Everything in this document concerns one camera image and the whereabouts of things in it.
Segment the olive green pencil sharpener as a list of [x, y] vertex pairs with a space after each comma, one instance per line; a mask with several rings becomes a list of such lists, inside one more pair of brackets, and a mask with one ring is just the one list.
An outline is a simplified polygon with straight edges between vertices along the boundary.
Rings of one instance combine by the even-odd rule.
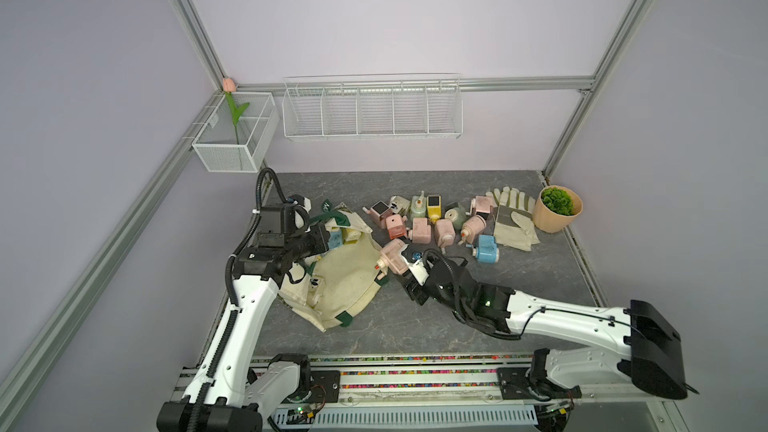
[[444, 213], [444, 218], [451, 222], [455, 231], [460, 231], [462, 229], [468, 217], [467, 210], [459, 202], [449, 204]]

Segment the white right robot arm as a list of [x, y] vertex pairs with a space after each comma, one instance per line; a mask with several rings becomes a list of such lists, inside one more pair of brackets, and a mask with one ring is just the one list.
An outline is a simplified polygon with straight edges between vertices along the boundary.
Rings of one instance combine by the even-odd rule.
[[534, 352], [524, 384], [540, 401], [574, 395], [584, 385], [629, 383], [648, 395], [683, 400], [687, 383], [680, 333], [650, 303], [588, 307], [543, 299], [476, 280], [441, 254], [426, 254], [396, 269], [409, 298], [434, 300], [461, 324], [488, 337], [519, 341], [547, 336], [576, 344], [568, 351]]

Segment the round pink pencil sharpener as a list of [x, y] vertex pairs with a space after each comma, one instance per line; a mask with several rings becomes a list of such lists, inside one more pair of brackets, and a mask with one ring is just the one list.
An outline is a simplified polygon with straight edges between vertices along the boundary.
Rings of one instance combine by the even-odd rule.
[[486, 226], [487, 222], [482, 216], [471, 216], [462, 224], [459, 243], [473, 245]]

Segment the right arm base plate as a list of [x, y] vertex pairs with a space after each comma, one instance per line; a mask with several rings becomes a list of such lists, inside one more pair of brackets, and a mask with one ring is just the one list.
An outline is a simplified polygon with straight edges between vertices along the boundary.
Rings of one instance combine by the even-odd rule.
[[504, 400], [535, 400], [548, 402], [556, 399], [580, 399], [579, 386], [566, 389], [551, 383], [529, 367], [500, 367], [497, 379]]

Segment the cream tote bag green handles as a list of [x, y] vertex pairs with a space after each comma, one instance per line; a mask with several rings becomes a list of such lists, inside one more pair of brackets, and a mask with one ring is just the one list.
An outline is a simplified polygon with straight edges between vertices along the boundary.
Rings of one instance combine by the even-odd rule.
[[283, 303], [322, 332], [349, 326], [388, 282], [387, 271], [375, 268], [381, 246], [373, 229], [345, 203], [331, 211], [321, 224], [327, 231], [341, 228], [343, 245], [294, 267], [298, 282], [286, 280], [278, 292]]

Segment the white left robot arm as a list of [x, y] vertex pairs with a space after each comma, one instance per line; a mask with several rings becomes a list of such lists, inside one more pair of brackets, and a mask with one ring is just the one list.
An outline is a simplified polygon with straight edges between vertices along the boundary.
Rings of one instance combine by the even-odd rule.
[[303, 354], [280, 354], [254, 382], [248, 377], [280, 286], [303, 259], [328, 250], [329, 233], [315, 224], [288, 235], [281, 247], [247, 247], [255, 232], [252, 227], [228, 257], [228, 315], [182, 399], [162, 405], [156, 419], [159, 431], [260, 431], [284, 399], [309, 393], [310, 366]]

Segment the beige pencil sharpener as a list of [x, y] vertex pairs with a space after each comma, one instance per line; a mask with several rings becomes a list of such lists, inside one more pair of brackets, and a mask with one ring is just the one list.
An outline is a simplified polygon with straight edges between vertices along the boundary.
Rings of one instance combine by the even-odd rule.
[[407, 216], [410, 213], [411, 200], [400, 195], [394, 195], [390, 198], [390, 207], [395, 214]]

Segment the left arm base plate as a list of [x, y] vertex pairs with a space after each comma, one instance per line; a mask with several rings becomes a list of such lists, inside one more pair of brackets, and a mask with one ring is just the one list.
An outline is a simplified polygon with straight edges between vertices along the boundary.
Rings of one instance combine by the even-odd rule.
[[335, 369], [312, 369], [309, 379], [302, 378], [297, 391], [281, 403], [337, 403], [341, 391], [341, 372]]

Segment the yellow pencil sharpener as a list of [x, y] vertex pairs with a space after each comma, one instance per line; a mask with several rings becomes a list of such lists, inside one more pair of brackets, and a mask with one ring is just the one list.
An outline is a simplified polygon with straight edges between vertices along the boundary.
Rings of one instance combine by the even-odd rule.
[[443, 217], [443, 203], [440, 195], [432, 194], [427, 196], [426, 214], [432, 224], [435, 224]]

